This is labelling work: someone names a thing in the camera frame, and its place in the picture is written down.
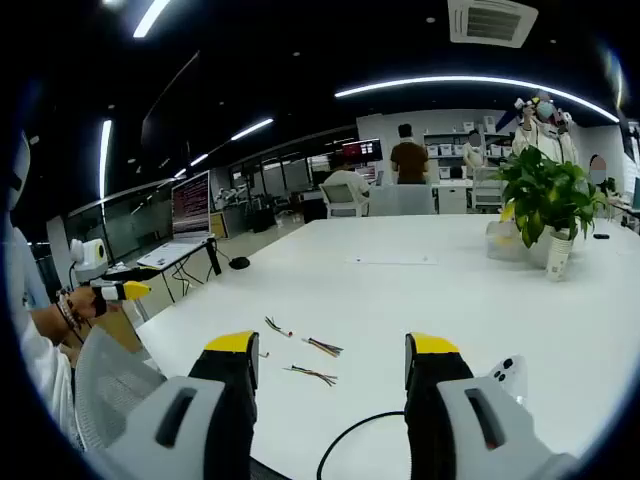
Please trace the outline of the person's left hand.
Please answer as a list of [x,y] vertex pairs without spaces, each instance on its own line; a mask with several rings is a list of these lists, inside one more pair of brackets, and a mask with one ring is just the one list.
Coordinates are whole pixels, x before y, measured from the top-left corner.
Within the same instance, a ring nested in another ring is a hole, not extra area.
[[106,300],[101,291],[92,286],[80,286],[65,295],[67,305],[74,317],[80,321],[90,321],[107,312]]

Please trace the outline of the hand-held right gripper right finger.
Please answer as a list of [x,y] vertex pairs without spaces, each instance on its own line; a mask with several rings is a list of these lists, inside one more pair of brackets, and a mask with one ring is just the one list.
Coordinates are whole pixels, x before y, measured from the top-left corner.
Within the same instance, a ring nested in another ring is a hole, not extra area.
[[405,389],[413,479],[565,479],[575,469],[536,436],[520,355],[476,376],[452,342],[410,332]]

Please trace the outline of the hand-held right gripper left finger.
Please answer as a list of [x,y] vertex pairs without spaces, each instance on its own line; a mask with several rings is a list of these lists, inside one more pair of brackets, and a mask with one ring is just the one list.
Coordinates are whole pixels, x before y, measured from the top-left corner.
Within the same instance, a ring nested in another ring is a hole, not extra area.
[[186,376],[164,381],[102,453],[105,479],[247,479],[257,421],[259,335],[210,341]]

